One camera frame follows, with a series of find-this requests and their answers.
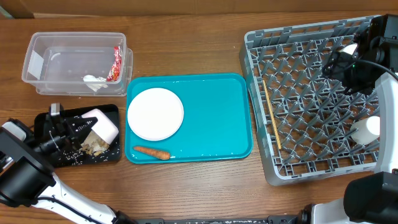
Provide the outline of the small white cup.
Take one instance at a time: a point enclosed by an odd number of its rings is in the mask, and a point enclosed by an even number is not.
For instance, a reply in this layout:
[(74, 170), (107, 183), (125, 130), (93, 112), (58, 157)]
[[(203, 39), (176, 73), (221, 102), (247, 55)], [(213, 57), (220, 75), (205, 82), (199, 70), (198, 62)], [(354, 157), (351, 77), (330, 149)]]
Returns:
[(356, 130), (351, 138), (358, 144), (367, 145), (380, 136), (380, 117), (371, 116), (357, 121), (351, 125), (351, 130)]

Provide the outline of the red snack wrapper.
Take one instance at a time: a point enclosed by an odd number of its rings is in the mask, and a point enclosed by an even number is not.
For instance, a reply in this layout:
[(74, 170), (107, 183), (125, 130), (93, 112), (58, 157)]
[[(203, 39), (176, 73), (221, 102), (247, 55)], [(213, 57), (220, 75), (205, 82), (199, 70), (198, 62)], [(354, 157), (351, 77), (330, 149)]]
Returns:
[(120, 46), (114, 47), (114, 63), (106, 78), (107, 82), (114, 82), (118, 80), (121, 73), (122, 55)]

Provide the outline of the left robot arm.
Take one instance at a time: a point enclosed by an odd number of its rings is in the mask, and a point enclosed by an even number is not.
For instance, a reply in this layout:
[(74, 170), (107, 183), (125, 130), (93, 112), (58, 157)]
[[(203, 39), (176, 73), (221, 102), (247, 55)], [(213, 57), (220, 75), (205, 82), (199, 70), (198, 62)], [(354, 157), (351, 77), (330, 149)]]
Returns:
[(17, 119), (1, 126), (1, 203), (8, 207), (33, 206), (57, 213), (74, 223), (134, 223), (121, 211), (94, 202), (64, 184), (47, 155), (65, 147), (80, 147), (98, 124), (96, 117), (50, 117), (46, 140), (37, 141)]

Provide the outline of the large white bowl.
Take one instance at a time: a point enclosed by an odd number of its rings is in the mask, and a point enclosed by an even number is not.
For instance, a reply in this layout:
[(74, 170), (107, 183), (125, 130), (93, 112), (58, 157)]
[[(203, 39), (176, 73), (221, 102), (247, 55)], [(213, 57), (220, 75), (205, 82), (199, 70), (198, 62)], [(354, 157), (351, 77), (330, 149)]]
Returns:
[(352, 56), (352, 55), (354, 55), (357, 47), (358, 47), (357, 43), (353, 43), (353, 44), (343, 47), (341, 50), (339, 50), (339, 53), (345, 53), (345, 54)]

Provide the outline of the rice and peanut scraps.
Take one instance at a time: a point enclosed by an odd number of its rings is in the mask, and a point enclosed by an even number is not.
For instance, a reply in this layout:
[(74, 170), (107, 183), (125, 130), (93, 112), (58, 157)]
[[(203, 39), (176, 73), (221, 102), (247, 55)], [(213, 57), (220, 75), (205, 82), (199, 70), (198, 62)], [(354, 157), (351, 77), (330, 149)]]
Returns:
[(69, 148), (63, 153), (66, 159), (75, 162), (85, 159), (96, 158), (104, 154), (110, 147), (110, 144), (102, 139), (94, 131), (90, 131), (85, 140), (80, 144), (79, 149)]

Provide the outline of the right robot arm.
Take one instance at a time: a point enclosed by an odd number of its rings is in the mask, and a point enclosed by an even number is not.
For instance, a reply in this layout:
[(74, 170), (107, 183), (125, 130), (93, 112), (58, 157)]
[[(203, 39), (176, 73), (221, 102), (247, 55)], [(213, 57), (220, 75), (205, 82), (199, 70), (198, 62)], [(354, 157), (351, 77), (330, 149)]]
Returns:
[(339, 80), (346, 95), (376, 92), (379, 114), (349, 132), (358, 144), (378, 140), (378, 159), (374, 173), (351, 181), (343, 198), (307, 205), (296, 222), (397, 223), (397, 16), (373, 18), (353, 44), (331, 53), (322, 74)]

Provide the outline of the white tissue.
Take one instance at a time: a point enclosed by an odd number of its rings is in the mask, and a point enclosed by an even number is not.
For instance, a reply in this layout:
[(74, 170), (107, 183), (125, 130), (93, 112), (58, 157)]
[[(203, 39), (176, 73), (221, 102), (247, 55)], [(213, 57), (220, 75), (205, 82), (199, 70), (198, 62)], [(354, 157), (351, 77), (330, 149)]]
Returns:
[(94, 77), (92, 75), (85, 75), (83, 77), (83, 81), (86, 83), (86, 86), (92, 89), (94, 92), (97, 92), (101, 88), (107, 88), (107, 84), (105, 84), (106, 79), (103, 77)]

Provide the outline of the pink round plate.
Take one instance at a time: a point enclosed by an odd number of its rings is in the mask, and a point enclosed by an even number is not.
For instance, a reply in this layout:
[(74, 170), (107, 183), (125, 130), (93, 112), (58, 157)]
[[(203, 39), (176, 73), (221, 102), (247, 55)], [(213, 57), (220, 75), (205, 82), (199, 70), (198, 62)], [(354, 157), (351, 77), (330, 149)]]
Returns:
[(181, 99), (165, 88), (150, 88), (136, 95), (127, 110), (133, 133), (147, 141), (162, 141), (174, 135), (184, 119)]

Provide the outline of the wooden chopstick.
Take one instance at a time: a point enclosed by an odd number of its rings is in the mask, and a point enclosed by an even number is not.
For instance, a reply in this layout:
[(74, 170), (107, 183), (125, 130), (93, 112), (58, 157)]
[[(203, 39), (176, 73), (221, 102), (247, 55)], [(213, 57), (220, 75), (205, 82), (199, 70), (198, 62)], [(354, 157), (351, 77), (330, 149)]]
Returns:
[(264, 79), (262, 79), (262, 85), (263, 85), (264, 91), (265, 91), (267, 108), (268, 108), (268, 112), (270, 114), (270, 119), (271, 119), (271, 122), (272, 122), (272, 128), (273, 128), (273, 131), (274, 131), (275, 141), (276, 141), (276, 144), (277, 144), (277, 148), (280, 150), (280, 149), (282, 149), (281, 142), (280, 142), (280, 137), (279, 137), (279, 133), (278, 133), (278, 129), (277, 129), (276, 123), (275, 123), (275, 118), (274, 118), (274, 113), (273, 113), (273, 110), (272, 110), (271, 99), (269, 98), (267, 85), (266, 85)]

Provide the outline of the pink bowl with food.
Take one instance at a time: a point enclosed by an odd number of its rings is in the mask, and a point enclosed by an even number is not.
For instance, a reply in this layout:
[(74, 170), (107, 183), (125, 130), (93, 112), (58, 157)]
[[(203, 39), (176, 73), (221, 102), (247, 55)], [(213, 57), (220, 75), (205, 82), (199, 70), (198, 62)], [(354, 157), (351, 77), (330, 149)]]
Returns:
[(97, 122), (91, 129), (106, 143), (111, 144), (119, 134), (119, 129), (99, 109), (93, 109), (81, 116), (82, 118), (96, 118)]

